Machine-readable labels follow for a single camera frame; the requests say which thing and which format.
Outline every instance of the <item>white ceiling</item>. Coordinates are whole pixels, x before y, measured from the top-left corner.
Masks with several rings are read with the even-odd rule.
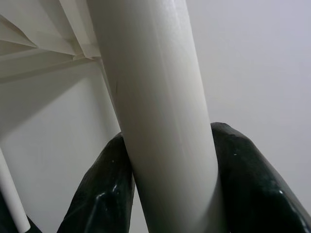
[[[0,1],[0,78],[94,57],[86,0]]]

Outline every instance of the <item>thin white pole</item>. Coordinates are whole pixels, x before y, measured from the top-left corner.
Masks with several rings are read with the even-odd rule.
[[[224,232],[185,0],[88,0],[88,6],[149,232]]]
[[[12,219],[19,233],[25,233],[30,229],[30,224],[25,214],[23,205],[19,199],[9,168],[6,164],[0,148],[0,190]]]

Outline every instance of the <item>white pole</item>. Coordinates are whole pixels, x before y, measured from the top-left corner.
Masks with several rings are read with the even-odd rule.
[[[149,232],[224,232],[185,0],[88,6]]]
[[[19,233],[30,229],[30,224],[19,199],[9,168],[0,148],[0,190]]]

